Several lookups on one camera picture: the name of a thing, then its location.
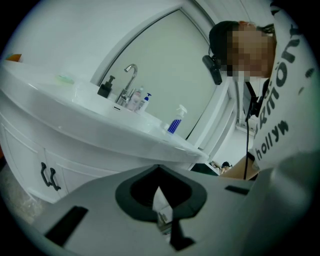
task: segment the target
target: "white shirt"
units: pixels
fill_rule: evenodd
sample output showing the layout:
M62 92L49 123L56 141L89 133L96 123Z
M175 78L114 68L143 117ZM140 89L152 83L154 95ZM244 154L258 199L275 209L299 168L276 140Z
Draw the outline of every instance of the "white shirt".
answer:
M253 147L260 170L298 153L320 149L320 76L313 52L298 26L278 7L277 40L267 93L259 113Z

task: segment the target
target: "spray bottle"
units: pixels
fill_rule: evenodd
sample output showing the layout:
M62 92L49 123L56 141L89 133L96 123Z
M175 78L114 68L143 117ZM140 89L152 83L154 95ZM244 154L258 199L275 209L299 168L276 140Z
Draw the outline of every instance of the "spray bottle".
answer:
M179 108L177 109L177 111L178 111L178 113L177 113L175 119L172 121L171 125L168 128L168 132L171 134L175 133L176 129L178 128L182 119L184 118L184 115L186 113L188 113L187 109L184 106L182 106L181 104L179 105Z

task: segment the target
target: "orange object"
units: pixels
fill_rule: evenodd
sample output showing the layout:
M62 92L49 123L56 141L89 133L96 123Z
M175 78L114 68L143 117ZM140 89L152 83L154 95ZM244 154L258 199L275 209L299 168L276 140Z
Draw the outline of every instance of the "orange object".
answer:
M11 56L7 57L7 61L12 61L12 62L19 62L20 57L22 54L12 54Z
M0 159L4 157L4 153L2 152L1 146L0 146Z

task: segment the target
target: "sink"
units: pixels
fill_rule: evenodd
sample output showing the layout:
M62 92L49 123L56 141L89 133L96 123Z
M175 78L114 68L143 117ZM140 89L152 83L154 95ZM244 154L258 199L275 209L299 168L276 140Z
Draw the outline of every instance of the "sink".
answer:
M177 134L168 133L154 116L130 111L98 95L95 84L63 75L74 83L61 81L57 73L41 67L4 61L0 88L43 123L96 147L163 161L199 163L208 158Z

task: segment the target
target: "black handle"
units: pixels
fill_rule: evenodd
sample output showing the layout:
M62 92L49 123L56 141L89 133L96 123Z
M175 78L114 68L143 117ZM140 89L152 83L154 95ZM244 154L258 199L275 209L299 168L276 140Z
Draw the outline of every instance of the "black handle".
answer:
M51 183L55 189L55 191L58 191L61 189L61 187L57 186L55 181L54 181L54 175L56 174L56 170L53 169L53 168L50 168L50 172L51 172L51 175L50 175L50 180L51 180Z
M47 187L52 186L51 182L47 181L46 176L44 174L44 171L47 168L46 164L44 162L41 162L41 167L42 167L41 168L41 176L42 176L42 179L43 179L44 183L46 184Z

